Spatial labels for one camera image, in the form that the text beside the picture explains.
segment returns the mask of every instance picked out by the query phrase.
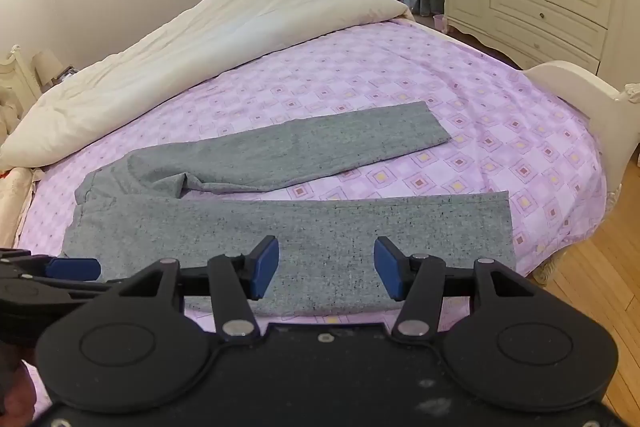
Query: wooden floor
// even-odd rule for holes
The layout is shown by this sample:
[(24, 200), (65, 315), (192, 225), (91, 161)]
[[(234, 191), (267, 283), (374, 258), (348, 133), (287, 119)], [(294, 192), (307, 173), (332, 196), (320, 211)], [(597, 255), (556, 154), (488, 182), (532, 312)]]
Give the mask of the wooden floor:
[(634, 161), (617, 206), (593, 237), (569, 250), (547, 289), (612, 334), (620, 361), (605, 402), (640, 426), (640, 168)]

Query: bed sheet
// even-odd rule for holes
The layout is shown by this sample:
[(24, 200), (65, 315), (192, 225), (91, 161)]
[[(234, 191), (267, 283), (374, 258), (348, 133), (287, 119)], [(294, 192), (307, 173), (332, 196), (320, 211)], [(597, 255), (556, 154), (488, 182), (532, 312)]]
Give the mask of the bed sheet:
[[(19, 247), (59, 254), (76, 187), (86, 174), (131, 150), (416, 100), (428, 105), (451, 142), (266, 194), (223, 198), (339, 200), (508, 190), (522, 274), (588, 237), (601, 222), (605, 180), (583, 116), (487, 55), (391, 21), (341, 30), (222, 73), (51, 166), (34, 196)], [(446, 299), (440, 328), (466, 313), (463, 299)], [(187, 314), (212, 328), (206, 311)], [(260, 323), (384, 321), (390, 326), (396, 314)], [(38, 407), (45, 404), (42, 398)]]

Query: blue rubber tip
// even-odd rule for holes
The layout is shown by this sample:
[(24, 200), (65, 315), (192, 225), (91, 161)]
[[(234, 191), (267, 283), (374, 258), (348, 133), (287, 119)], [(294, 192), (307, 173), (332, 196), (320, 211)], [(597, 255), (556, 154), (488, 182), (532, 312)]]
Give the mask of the blue rubber tip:
[(254, 278), (251, 281), (251, 298), (262, 299), (273, 279), (280, 260), (280, 245), (273, 239), (262, 251), (255, 263)]
[(389, 296), (392, 299), (402, 298), (402, 280), (398, 261), (379, 240), (373, 244), (373, 264)]
[(95, 281), (102, 268), (97, 259), (52, 259), (45, 268), (45, 275), (52, 279), (67, 281)]

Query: lampshade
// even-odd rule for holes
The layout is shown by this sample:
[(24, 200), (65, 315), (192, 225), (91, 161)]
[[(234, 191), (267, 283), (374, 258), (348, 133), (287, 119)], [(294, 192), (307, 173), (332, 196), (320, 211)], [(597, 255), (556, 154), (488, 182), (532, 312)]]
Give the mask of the lampshade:
[(51, 50), (44, 50), (33, 56), (33, 67), (35, 68), (40, 82), (49, 84), (54, 78), (69, 67), (58, 60)]

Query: white comforter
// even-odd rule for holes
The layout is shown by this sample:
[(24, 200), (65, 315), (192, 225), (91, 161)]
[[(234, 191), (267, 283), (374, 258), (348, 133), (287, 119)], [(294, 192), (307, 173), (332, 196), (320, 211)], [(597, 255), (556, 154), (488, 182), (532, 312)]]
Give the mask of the white comforter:
[(401, 15), (395, 0), (203, 0), (47, 91), (0, 148), (0, 172), (55, 163), (254, 58)]

